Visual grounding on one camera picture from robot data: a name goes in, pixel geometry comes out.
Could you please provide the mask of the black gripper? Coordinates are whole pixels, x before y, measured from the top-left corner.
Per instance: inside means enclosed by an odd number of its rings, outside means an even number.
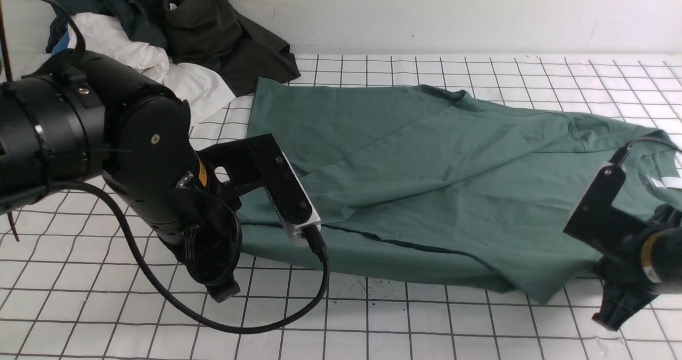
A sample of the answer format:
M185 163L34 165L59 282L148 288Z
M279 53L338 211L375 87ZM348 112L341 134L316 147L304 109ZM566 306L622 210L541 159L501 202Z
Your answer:
M680 294L680 210L661 204L644 221L647 229L627 263L604 256L599 261L597 273L604 290L599 311L591 319L611 332L655 297Z
M238 200L189 142L187 104L139 91L107 108L104 179L215 302L239 294Z

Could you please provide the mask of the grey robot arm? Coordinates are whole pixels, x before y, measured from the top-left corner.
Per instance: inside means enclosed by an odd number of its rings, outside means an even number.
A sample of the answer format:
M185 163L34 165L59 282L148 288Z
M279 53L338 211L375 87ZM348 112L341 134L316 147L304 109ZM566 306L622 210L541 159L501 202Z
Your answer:
M67 50L2 84L2 213L80 190L107 204L139 268L215 330L282 328L322 301L331 271L446 284L497 281L547 302L587 269L594 320L615 331L680 294L677 147L661 130L590 114L510 108L466 91L257 84L249 137L195 149L190 106L95 52ZM144 261L103 176L217 302L239 293L242 251L317 266L314 298L237 328L175 298Z

